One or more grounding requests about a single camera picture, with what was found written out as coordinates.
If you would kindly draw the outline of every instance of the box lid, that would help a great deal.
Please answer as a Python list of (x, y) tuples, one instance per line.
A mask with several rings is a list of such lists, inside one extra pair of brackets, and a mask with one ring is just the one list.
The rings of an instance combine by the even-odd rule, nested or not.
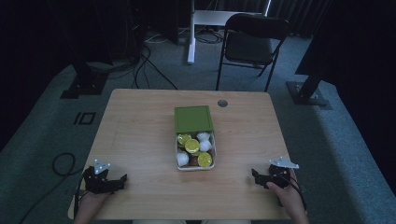
[(208, 105), (175, 107), (177, 133), (213, 131)]

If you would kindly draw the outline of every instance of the box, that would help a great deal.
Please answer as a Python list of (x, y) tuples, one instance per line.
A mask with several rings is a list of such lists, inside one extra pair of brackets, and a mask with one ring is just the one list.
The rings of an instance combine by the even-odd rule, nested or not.
[[(179, 165), (176, 159), (177, 169), (180, 171), (200, 171), (210, 170), (215, 166), (216, 160), (216, 144), (215, 134), (213, 128), (212, 118), (210, 116), (210, 109), (208, 105), (199, 106), (186, 106), (186, 107), (175, 107), (175, 127), (176, 127), (176, 156), (178, 153), (185, 153), (188, 155), (189, 163), (186, 165)], [(207, 152), (203, 152), (204, 141), (198, 136), (204, 135), (202, 133), (208, 133), (208, 141), (210, 142), (211, 149)], [(195, 139), (201, 145), (201, 149), (197, 152), (192, 153), (190, 148), (186, 148), (186, 143), (183, 144), (184, 138), (179, 140), (180, 136), (191, 136), (191, 139)], [(207, 166), (201, 166), (194, 162), (198, 159), (200, 154), (208, 153), (211, 157), (211, 163)], [(204, 159), (207, 154), (202, 155), (201, 159)]]

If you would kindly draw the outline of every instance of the gray carpet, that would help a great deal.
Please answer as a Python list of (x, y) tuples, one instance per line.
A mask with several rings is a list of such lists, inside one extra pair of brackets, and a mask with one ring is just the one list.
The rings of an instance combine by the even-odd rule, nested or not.
[[(178, 46), (161, 39), (151, 41), (159, 43), (147, 43), (150, 61), (178, 89), (215, 89), (220, 44), (197, 42), (195, 64), (188, 65), (188, 43), (184, 39)], [(290, 157), (301, 166), (297, 176), (306, 188), (304, 195), (311, 223), (395, 223), (395, 197), (335, 87), (325, 82), (319, 85), (332, 110), (295, 105), (290, 97), (286, 81), (306, 79), (295, 76), (294, 72), (309, 42), (309, 39), (300, 37), (287, 39), (268, 92), (272, 96)], [(99, 63), (92, 65), (107, 67)], [(0, 154), (1, 224), (19, 223), (29, 208), (63, 180), (51, 168), (57, 155), (73, 153), (76, 156), (73, 171), (83, 167), (110, 93), (118, 88), (131, 88), (136, 70), (112, 73), (101, 95), (81, 95), (78, 99), (60, 99), (75, 77), (71, 66), (52, 80), (29, 117)], [(263, 91), (267, 76), (257, 77), (257, 74), (256, 70), (224, 67), (219, 89)], [(141, 89), (173, 89), (150, 64), (140, 69), (137, 83)], [(81, 120), (78, 114), (84, 113), (86, 118)], [(87, 124), (92, 113), (95, 115), (92, 124)], [(65, 156), (57, 160), (55, 166), (59, 172), (66, 173), (71, 163), (71, 158)], [(32, 210), (24, 223), (72, 223), (67, 217), (67, 210), (79, 174), (67, 177)], [(290, 222), (257, 220), (254, 223)]]

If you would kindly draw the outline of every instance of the chair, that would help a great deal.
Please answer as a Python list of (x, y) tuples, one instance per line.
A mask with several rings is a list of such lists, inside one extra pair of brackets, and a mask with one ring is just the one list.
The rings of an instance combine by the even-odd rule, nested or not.
[[(246, 13), (232, 15), (225, 24), (216, 91), (219, 90), (221, 67), (224, 64), (256, 69), (263, 66), (259, 77), (271, 64), (271, 71), (264, 89), (268, 91), (279, 48), (288, 34), (289, 23), (283, 19)], [(277, 42), (274, 50), (272, 50), (272, 41)]]

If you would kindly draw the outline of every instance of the wooden tabletop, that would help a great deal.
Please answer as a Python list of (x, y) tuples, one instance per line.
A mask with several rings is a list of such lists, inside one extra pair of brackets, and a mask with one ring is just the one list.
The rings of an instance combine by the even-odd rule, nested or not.
[[(210, 108), (217, 151), (210, 171), (177, 169), (174, 109), (192, 105)], [(97, 159), (111, 163), (109, 180), (128, 175), (98, 219), (278, 219), (284, 210), (251, 168), (268, 174), (279, 156), (289, 154), (267, 93), (114, 90), (86, 168)]]

